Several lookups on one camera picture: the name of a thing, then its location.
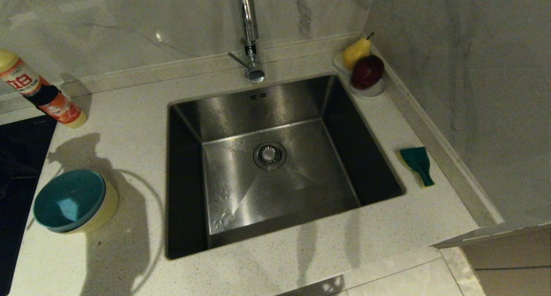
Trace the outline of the chrome faucet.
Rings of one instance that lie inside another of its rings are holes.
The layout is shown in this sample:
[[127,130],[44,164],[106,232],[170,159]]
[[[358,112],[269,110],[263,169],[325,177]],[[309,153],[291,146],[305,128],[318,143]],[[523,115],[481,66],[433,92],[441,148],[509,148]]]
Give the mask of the chrome faucet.
[[243,29],[241,43],[244,48],[245,61],[232,52],[228,52],[227,55],[245,70],[245,78],[250,83],[261,83],[264,81],[265,73],[257,49],[259,35],[254,0],[238,0],[238,7],[240,24]]

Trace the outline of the light wood cabinet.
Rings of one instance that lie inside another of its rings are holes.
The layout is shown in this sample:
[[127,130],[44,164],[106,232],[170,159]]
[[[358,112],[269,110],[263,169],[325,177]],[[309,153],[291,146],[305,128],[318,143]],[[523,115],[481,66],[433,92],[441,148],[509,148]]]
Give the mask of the light wood cabinet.
[[486,296],[551,296],[551,228],[462,247]]

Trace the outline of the green and yellow sponge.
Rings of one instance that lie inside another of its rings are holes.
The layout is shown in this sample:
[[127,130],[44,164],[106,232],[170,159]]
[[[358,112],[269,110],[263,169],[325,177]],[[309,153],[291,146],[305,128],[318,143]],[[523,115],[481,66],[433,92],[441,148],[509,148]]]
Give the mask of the green and yellow sponge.
[[398,150],[398,154],[409,169],[418,177],[424,188],[435,185],[430,174],[430,159],[425,147],[410,147]]

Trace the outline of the orange yellow detergent bottle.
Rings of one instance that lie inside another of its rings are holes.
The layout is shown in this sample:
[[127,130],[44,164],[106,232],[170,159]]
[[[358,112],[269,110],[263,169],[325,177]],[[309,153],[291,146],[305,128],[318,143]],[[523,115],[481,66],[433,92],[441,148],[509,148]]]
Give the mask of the orange yellow detergent bottle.
[[0,80],[38,110],[71,129],[83,126],[88,119],[71,98],[47,82],[17,54],[6,49],[0,49]]

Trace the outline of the yellow pear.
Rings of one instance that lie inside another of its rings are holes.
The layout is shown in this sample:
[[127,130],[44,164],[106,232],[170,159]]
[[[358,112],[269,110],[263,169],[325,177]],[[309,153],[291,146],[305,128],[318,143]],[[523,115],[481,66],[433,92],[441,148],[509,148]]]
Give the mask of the yellow pear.
[[370,55],[372,46],[370,39],[373,35],[374,33],[370,33],[367,37],[358,39],[342,52],[342,64],[345,68],[353,69],[360,59]]

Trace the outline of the blue plastic bowl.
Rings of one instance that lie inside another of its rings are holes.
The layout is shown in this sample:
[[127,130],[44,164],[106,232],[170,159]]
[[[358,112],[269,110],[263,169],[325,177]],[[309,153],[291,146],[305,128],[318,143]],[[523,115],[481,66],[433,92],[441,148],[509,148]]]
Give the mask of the blue plastic bowl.
[[67,171],[40,190],[34,201],[33,215],[49,231],[74,231],[98,211],[106,189],[106,181],[96,171]]

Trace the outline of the small white dish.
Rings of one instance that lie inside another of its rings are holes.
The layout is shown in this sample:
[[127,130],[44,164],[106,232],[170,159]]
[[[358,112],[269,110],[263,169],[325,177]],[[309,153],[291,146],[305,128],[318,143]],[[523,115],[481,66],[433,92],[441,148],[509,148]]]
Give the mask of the small white dish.
[[352,69],[346,68],[346,66],[343,65],[342,52],[339,52],[335,55],[335,57],[333,58],[333,65],[340,73],[344,73],[348,76],[352,75]]
[[348,88],[354,94],[356,97],[360,99],[375,99],[385,91],[385,81],[383,79],[380,79],[377,83],[374,83],[374,85],[366,88],[366,89],[358,89],[352,85],[351,82],[348,82]]

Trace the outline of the pink plastic bowl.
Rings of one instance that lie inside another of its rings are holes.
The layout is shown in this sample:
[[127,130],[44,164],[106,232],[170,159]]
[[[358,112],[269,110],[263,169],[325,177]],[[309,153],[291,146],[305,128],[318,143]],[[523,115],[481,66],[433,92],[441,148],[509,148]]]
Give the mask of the pink plastic bowl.
[[73,229],[72,231],[63,232],[61,234],[76,234],[76,233],[89,233],[92,231],[95,231],[99,229],[103,224],[106,223],[106,220],[102,218],[104,215],[104,210],[108,209],[108,203],[109,203],[109,186],[108,186],[108,180],[106,180],[101,174],[100,178],[102,179],[103,186],[104,186],[104,194],[103,199],[100,203],[100,206],[98,206],[98,209],[95,210],[94,214],[80,227],[77,227]]

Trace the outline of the black glass cooktop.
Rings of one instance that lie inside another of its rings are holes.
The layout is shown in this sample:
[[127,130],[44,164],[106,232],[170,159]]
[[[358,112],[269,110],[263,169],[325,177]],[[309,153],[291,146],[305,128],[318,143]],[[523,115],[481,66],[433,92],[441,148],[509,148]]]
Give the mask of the black glass cooktop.
[[0,296],[8,296],[56,121],[46,115],[0,125]]

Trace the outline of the yellow plastic bowl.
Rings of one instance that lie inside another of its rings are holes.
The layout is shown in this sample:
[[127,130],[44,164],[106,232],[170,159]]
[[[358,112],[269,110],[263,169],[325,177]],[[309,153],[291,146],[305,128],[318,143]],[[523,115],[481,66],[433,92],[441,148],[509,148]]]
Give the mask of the yellow plastic bowl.
[[103,216],[102,216],[102,218],[106,220],[106,223],[108,223],[108,221],[110,219],[112,219],[113,215],[115,214],[116,210],[118,209],[118,202],[119,202],[118,191],[116,190],[116,188],[114,188],[114,186],[112,186],[112,184],[109,182],[109,180],[108,180],[108,186],[109,186],[108,188],[109,188],[109,193],[110,193],[109,194],[110,198],[109,198],[109,203],[108,203],[108,209],[104,210]]

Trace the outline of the dark red apple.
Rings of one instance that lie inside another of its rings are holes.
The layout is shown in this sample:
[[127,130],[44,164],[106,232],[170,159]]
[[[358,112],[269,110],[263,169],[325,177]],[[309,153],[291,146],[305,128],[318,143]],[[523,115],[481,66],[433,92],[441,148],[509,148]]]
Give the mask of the dark red apple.
[[359,59],[353,68],[351,85],[356,89],[367,89],[375,85],[384,74],[384,62],[377,55]]

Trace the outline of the round metal drain strainer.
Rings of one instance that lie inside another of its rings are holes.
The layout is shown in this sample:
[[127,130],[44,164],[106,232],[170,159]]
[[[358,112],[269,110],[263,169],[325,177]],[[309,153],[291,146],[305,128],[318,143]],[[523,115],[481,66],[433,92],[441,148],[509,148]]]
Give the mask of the round metal drain strainer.
[[279,142],[263,142],[254,149],[253,160],[262,170],[276,170],[286,162],[287,150]]

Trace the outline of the stainless steel sink basin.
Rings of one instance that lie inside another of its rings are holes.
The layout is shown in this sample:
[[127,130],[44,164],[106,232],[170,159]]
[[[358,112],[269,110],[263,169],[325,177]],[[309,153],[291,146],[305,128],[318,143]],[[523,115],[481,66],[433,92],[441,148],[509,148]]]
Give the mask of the stainless steel sink basin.
[[[287,160],[262,170],[263,142]],[[325,75],[168,108],[167,244],[178,259],[404,195],[341,79]]]

